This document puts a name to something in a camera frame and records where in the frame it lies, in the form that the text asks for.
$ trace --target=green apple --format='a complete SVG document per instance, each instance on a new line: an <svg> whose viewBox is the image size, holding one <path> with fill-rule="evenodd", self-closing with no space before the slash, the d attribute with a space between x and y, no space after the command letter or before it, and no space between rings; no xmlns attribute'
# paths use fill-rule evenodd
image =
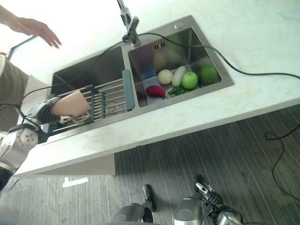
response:
<svg viewBox="0 0 300 225"><path fill-rule="evenodd" d="M218 72L213 65L205 65L200 69L202 83L215 83L218 78Z"/></svg>
<svg viewBox="0 0 300 225"><path fill-rule="evenodd" d="M192 89L198 84L198 76L194 72L186 72L181 80L181 85L186 89Z"/></svg>

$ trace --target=double sink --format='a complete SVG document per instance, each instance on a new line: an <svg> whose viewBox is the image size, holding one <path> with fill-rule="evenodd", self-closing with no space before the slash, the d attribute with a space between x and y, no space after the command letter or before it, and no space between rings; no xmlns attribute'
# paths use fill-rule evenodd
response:
<svg viewBox="0 0 300 225"><path fill-rule="evenodd" d="M192 16L150 32L163 35L181 45L209 45ZM53 87L51 93L64 97L80 90L93 110L89 121L47 126L46 131L53 134L48 143L234 84L213 50L181 47L151 34L144 34L139 38L141 43L138 46L120 44L101 57L96 55L87 58L54 73L53 85L85 73L69 84ZM171 85L159 84L157 74L160 70L169 69L174 73L178 67L185 66L187 71L200 76L203 65L213 65L217 71L217 77L210 84L199 82L192 91L171 98L146 95L145 89L151 85L161 86L166 91L172 88Z"/></svg>

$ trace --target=floor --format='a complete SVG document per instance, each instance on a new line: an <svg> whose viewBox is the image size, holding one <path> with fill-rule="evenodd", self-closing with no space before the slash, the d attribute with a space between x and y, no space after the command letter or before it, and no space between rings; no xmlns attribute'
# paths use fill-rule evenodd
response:
<svg viewBox="0 0 300 225"><path fill-rule="evenodd" d="M280 143L264 139L266 131L282 135L297 123L300 105L120 152L116 176L88 177L66 188L62 177L20 179L2 193L0 216L22 224L96 225L123 205L141 203L142 185L149 183L158 206L154 221L170 225L177 204L193 194L193 177L202 174L245 222L298 225L300 202L281 192L271 174ZM275 176L300 198L300 130L284 142Z"/></svg>

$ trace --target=white marble countertop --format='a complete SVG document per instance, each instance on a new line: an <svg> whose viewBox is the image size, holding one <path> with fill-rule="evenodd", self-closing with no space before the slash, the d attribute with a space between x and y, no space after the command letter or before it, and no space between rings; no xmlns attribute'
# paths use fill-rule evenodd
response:
<svg viewBox="0 0 300 225"><path fill-rule="evenodd" d="M14 56L27 73L50 84L62 66L120 40L124 33L118 6L106 1L63 3L55 22L45 19L64 43L51 49L37 39ZM295 1L126 0L140 18L138 32L192 15L208 41L243 71L300 75L300 3ZM234 85L79 135L35 147L17 172L31 176L163 139L241 120L300 103L300 81L286 76L241 75L227 65Z"/></svg>

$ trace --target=black cable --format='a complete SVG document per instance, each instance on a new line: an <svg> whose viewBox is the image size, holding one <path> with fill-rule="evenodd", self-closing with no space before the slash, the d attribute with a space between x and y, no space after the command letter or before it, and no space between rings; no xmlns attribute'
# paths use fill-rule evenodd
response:
<svg viewBox="0 0 300 225"><path fill-rule="evenodd" d="M247 72L244 72L244 71L241 71L241 70L239 70L239 69L237 69L236 67L234 67L216 48L214 48L214 47L212 47L212 46L209 46L209 45L182 45L182 44L179 44L179 43L176 43L176 42L174 42L174 41L172 41L171 39L168 39L167 37L165 37L165 36L163 36L163 35L160 35L160 34L156 34L156 33L151 33L151 32L147 32L147 33L143 33L143 34L139 34L139 36L141 36L141 35L156 35L156 36L159 36L159 37L161 37L161 38L163 38L163 39L165 39L165 40L167 40L167 41L169 41L169 42L171 42L171 43L173 43L173 44L175 44L175 45L178 45L178 46L181 46L181 47L186 47L186 48L209 48L209 49L212 49L212 50L214 50L223 60L224 60L224 62L228 65L228 66L230 66L232 69L234 69L235 71L237 71L237 72L239 72L239 73L241 73L241 74L244 74L244 75L259 75L259 76L261 76L261 75L286 75L286 76L291 76L291 77L295 77L295 78L298 78L298 79L300 79L300 76L297 76L297 75L294 75L294 74L289 74L289 73L277 73L277 72L275 72L275 73L247 73ZM290 197L292 197L292 198L294 198L295 200L297 200L297 201L300 201L300 199L299 198L297 198L297 197L295 197L295 196L293 196L292 194L290 194L290 193L288 193L287 191L285 191L279 184L278 184L278 182L276 181L276 179L275 179L275 176L274 176L274 170L275 170L275 167L276 167L276 165L277 165L277 163L279 162L279 160L281 159L281 157L282 157L282 155L283 155L283 153L284 153L284 151L285 151L285 145L284 145L284 143L283 143L283 141L281 140L281 138L284 138L284 137L287 137L288 135L290 135L291 133L293 133L295 130L297 130L298 128L300 127L300 124L298 124L293 130L291 130L290 132L288 132L286 135L283 135L283 136L281 136L281 137L278 137L278 136L276 136L275 134L273 134L273 133L271 133L271 132L267 132L267 133L265 133L265 138L267 139L267 140L269 140L269 141L272 141L272 140L279 140L280 142L281 142L281 144L282 144L282 152L281 152L281 155L280 155L280 157L278 158L278 160L276 161L276 163L274 164L274 166L273 166L273 169L272 169L272 175L273 175L273 179L274 179L274 181L275 181L275 184L277 185L277 187L282 191L282 192L284 192L285 194L287 194L287 195L289 195ZM268 133L270 133L270 134L272 134L272 135L274 135L275 136L275 138L268 138L267 137L267 134Z"/></svg>
<svg viewBox="0 0 300 225"><path fill-rule="evenodd" d="M287 134L281 136L281 137L274 137L274 138L267 138L266 133L264 134L264 137L268 140L268 141L273 141L273 140L279 140L281 138L287 137L288 135L290 135L291 133L293 133L294 131L296 131L298 128L300 128L300 124L298 124L293 130L291 130L290 132L288 132Z"/></svg>
<svg viewBox="0 0 300 225"><path fill-rule="evenodd" d="M68 83L71 83L73 81L76 81L78 80L79 78L81 78L82 76L86 75L87 72L95 65L95 63L105 54L107 53L109 50L111 50L112 48L114 48L115 46L119 45L123 43L123 41L119 41L118 43L115 43L114 45L110 46L109 48L107 48L104 52L102 52L100 55L98 55L98 57L90 64L90 66L86 69L85 72L83 72L81 75L79 75L78 77L70 80L70 81L67 81L67 82L63 82L63 83L58 83L58 84L55 84L55 85L52 85L52 86L49 86L49 87L44 87L44 88L39 88L39 89L35 89L35 90L32 90L30 92L28 92L26 95L23 96L22 100L21 100L21 103L23 102L23 100L28 96L30 95L31 93L35 92L35 91L38 91L38 90L44 90L44 89L48 89L48 88L53 88L53 87L57 87L57 86L61 86L61 85L64 85L64 84L68 84Z"/></svg>
<svg viewBox="0 0 300 225"><path fill-rule="evenodd" d="M156 36L159 36L175 45L178 45L178 46L181 46L181 47L185 47L185 48L209 48L209 49L212 49L214 50L216 53L218 53L218 55L224 60L224 62L229 65L232 69L234 69L235 71L241 73L241 74L244 74L244 75L251 75L251 76L262 76L262 75L286 75L286 76L292 76L292 77L295 77L295 78L298 78L300 79L300 76L297 76L297 75L294 75L294 74L288 74L288 73L258 73L258 74L253 74L253 73L247 73L247 72L244 72L244 71L241 71L239 69L237 69L236 67L234 67L216 48L210 46L210 45L182 45L182 44L179 44L179 43L176 43L174 41L172 41L171 39L168 39L167 37L163 36L163 35L160 35L160 34L156 34L156 33L151 33L151 32L147 32L147 33L143 33L143 34L139 34L139 36L141 35L156 35Z"/></svg>
<svg viewBox="0 0 300 225"><path fill-rule="evenodd" d="M11 107L14 107L14 109L18 112L18 114L24 119L25 115L24 113L21 111L20 107L18 105L14 105L14 104L9 104L9 103L0 103L0 107L2 105L9 105Z"/></svg>
<svg viewBox="0 0 300 225"><path fill-rule="evenodd" d="M273 135L275 138L269 138L269 137L268 137L268 134ZM294 195L288 193L283 187L281 187L281 186L278 184L277 180L275 179L274 171L275 171L276 165L278 164L278 162L280 161L281 157L283 156L283 154L284 154L284 152L285 152L285 144L284 144L283 141L280 139L280 137L276 136L276 135L275 135L274 133L272 133L272 132L266 132L264 136L265 136L266 140L268 140L268 141L279 140L279 141L281 142L281 146L282 146L281 154L280 154L279 158L277 159L276 163L274 164L274 166L273 166L273 168L272 168L272 176L273 176L273 180L274 180L276 186L277 186L283 193L285 193L286 195L288 195L288 196L292 197L293 199L295 199L295 200L297 200L297 201L300 202L300 199L299 199L299 198L297 198L296 196L294 196Z"/></svg>
<svg viewBox="0 0 300 225"><path fill-rule="evenodd" d="M26 118L26 116L24 115L24 113L21 111L20 107L18 105L14 105L14 104L9 104L9 103L1 103L0 107L2 105L9 105L11 107L14 107L14 109L19 113L19 115L23 118L22 123L24 123L25 120L29 121L30 123L32 123L34 126L36 126L40 131L42 131L41 127L36 124L35 122L29 120Z"/></svg>
<svg viewBox="0 0 300 225"><path fill-rule="evenodd" d="M247 223L244 223L243 225L247 225L247 224L257 224L257 225L263 225L261 223L258 223L258 222L247 222Z"/></svg>

